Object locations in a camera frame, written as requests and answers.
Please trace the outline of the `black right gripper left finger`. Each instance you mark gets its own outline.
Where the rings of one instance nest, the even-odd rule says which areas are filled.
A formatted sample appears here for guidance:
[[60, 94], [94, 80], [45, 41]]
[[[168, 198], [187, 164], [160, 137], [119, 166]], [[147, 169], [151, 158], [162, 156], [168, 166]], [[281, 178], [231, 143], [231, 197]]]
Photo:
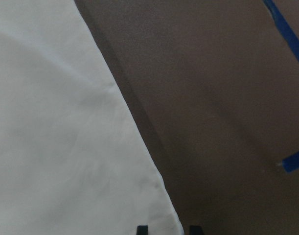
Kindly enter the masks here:
[[148, 226], [138, 225], [136, 235], [148, 235]]

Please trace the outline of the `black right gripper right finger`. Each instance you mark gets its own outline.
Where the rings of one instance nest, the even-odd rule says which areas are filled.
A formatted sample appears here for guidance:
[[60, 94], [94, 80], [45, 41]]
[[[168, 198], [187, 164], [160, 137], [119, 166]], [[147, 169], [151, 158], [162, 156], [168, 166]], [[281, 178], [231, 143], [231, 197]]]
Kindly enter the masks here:
[[189, 226], [189, 235], [204, 235], [203, 229], [198, 225]]

